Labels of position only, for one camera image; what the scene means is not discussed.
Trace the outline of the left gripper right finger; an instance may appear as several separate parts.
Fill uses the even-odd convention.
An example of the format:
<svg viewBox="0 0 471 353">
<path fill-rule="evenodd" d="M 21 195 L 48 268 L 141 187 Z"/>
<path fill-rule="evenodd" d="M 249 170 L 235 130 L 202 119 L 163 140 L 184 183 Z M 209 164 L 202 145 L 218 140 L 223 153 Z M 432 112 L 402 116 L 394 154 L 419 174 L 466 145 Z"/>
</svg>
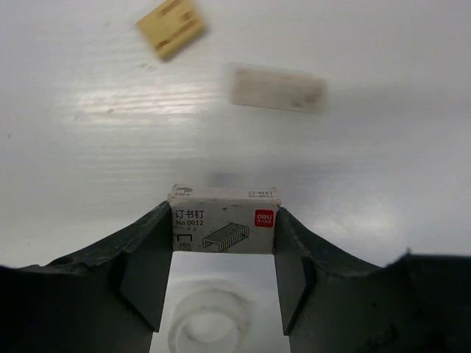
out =
<svg viewBox="0 0 471 353">
<path fill-rule="evenodd" d="M 470 259 L 407 253 L 379 267 L 275 219 L 283 333 L 292 352 L 468 352 Z"/>
</svg>

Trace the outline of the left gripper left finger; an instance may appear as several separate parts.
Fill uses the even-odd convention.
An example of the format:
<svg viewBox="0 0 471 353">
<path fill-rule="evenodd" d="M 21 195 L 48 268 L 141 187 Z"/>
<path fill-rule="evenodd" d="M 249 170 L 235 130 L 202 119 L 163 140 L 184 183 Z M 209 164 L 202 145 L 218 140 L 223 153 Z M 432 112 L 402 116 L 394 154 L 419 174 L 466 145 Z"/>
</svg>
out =
<svg viewBox="0 0 471 353">
<path fill-rule="evenodd" d="M 47 265 L 1 267 L 3 352 L 148 352 L 171 267 L 163 202 L 133 224 Z"/>
</svg>

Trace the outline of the white staples box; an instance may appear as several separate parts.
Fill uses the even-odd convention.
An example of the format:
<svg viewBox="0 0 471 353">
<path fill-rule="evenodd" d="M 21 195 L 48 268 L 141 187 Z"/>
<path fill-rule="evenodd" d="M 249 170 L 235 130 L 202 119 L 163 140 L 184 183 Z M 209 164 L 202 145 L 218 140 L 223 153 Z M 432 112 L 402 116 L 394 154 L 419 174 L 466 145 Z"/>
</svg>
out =
<svg viewBox="0 0 471 353">
<path fill-rule="evenodd" d="M 281 206 L 277 188 L 176 184 L 167 201 L 177 252 L 271 254 Z"/>
</svg>

